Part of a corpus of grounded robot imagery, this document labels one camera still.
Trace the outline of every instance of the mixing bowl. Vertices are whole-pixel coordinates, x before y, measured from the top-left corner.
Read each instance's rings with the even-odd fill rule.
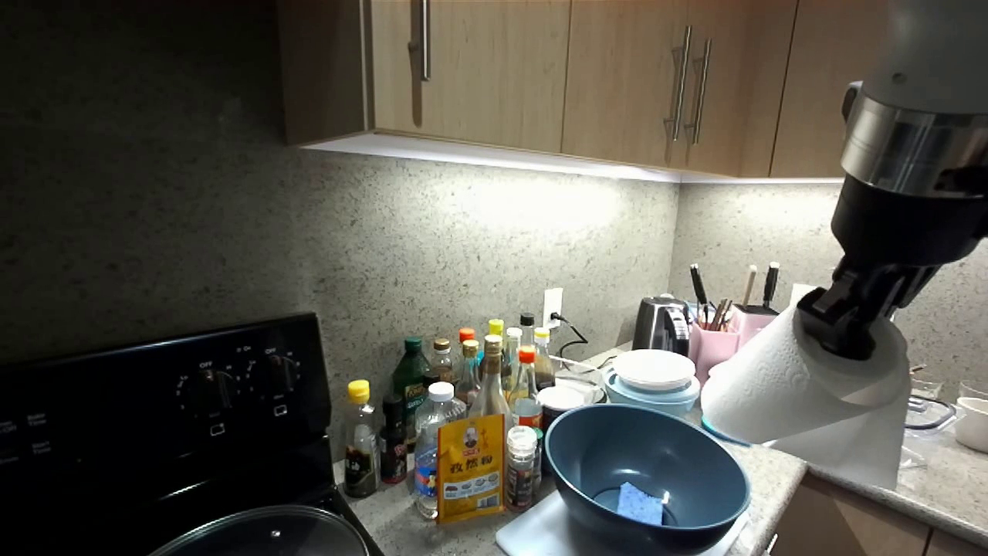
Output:
[[[701,429],[649,409],[562,415],[546,433],[546,461],[573,518],[617,542],[708,549],[748,507],[734,456]],[[663,522],[626,516],[626,489],[661,504]]]

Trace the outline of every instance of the cabinet handle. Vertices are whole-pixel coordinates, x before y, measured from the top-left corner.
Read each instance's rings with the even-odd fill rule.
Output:
[[[692,31],[683,31],[683,39],[671,50],[674,54],[674,91],[671,91],[671,111],[667,111],[667,156],[671,147],[680,135],[680,106],[683,106],[683,80],[686,80],[686,57],[690,57],[690,47],[692,47]]]
[[[434,76],[434,0],[419,0],[419,80]]]
[[[686,124],[690,132],[690,144],[696,144],[701,139],[701,118],[704,118],[704,100],[708,100],[708,67],[710,67],[710,39],[704,39],[704,50],[698,57],[692,57],[692,115]]]

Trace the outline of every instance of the white plate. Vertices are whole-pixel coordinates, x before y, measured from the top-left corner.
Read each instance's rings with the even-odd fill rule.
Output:
[[[613,362],[613,370],[624,387],[640,392],[675,392],[686,390],[696,378],[696,365],[686,355],[663,349],[622,353]]]

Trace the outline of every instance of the yellow label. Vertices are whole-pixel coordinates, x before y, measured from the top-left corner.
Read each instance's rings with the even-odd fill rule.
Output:
[[[439,429],[439,522],[459,522],[508,509],[504,454],[504,415],[452,421]]]

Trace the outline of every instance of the stove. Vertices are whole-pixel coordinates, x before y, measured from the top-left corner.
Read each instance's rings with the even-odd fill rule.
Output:
[[[152,554],[311,504],[380,556],[334,482],[314,315],[0,370],[0,554]]]

